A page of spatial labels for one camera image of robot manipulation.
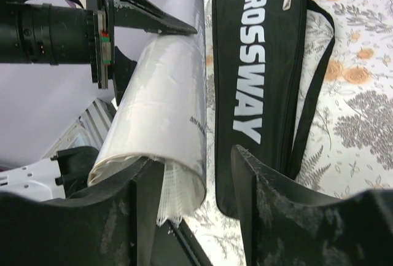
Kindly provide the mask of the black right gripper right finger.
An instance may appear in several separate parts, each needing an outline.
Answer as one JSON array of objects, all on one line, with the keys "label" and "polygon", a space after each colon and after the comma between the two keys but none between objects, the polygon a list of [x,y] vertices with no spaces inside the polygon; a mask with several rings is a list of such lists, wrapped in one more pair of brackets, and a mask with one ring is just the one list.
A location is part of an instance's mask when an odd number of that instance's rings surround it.
[{"label": "black right gripper right finger", "polygon": [[346,199],[303,187],[242,146],[231,153],[248,265],[391,265],[392,191]]}]

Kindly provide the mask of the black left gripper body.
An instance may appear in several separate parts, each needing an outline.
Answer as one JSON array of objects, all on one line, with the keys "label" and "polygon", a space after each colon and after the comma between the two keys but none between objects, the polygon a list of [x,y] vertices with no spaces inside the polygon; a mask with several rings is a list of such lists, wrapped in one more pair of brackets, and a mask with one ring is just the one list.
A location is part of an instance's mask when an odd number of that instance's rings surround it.
[{"label": "black left gripper body", "polygon": [[108,88],[114,60],[114,28],[109,1],[86,0],[91,78],[100,89]]}]

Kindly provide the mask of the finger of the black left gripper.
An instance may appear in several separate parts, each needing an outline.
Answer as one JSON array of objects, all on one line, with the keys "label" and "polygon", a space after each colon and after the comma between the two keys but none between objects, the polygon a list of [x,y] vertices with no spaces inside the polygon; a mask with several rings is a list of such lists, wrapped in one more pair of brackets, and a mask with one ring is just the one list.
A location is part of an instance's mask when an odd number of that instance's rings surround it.
[{"label": "finger of the black left gripper", "polygon": [[197,29],[167,14],[148,0],[106,0],[108,28],[141,29],[148,33],[189,36]]},{"label": "finger of the black left gripper", "polygon": [[117,46],[115,46],[114,53],[112,83],[114,86],[115,100],[117,105],[119,105],[134,73],[137,62],[129,59]]}]

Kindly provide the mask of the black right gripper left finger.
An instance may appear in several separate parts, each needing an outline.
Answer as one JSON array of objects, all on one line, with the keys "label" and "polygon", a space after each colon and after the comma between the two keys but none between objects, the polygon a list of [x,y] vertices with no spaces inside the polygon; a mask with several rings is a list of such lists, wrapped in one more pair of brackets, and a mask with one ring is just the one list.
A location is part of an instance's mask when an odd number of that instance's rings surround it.
[{"label": "black right gripper left finger", "polygon": [[2,265],[149,265],[163,165],[140,158],[67,199],[1,194]]}]

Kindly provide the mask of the white shuttlecock tube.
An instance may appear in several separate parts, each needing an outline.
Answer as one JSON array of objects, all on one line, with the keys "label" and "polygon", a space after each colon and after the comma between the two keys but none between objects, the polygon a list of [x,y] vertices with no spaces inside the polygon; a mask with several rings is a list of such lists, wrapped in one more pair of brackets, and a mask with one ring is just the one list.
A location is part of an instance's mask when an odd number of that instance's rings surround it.
[{"label": "white shuttlecock tube", "polygon": [[140,157],[165,166],[157,224],[175,224],[206,196],[204,0],[166,0],[165,11],[196,28],[148,40],[91,169],[93,186]]}]

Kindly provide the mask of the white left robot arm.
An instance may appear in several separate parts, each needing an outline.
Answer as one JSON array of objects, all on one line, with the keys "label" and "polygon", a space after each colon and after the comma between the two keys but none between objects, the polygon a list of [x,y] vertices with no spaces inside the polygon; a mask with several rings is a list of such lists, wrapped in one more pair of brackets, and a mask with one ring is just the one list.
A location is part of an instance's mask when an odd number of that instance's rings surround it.
[{"label": "white left robot arm", "polygon": [[115,45],[115,27],[189,36],[196,28],[148,0],[1,0],[1,62],[91,66],[121,101],[136,62]]}]

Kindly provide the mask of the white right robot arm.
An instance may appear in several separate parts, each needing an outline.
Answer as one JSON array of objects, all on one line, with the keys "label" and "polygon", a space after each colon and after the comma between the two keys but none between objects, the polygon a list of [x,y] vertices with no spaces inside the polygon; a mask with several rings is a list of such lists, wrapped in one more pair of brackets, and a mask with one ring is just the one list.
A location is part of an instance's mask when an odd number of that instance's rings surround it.
[{"label": "white right robot arm", "polygon": [[[207,265],[186,225],[155,225],[163,164],[144,157],[82,188],[91,147],[1,173],[2,265]],[[341,200],[231,153],[248,265],[391,265],[392,191]]]}]

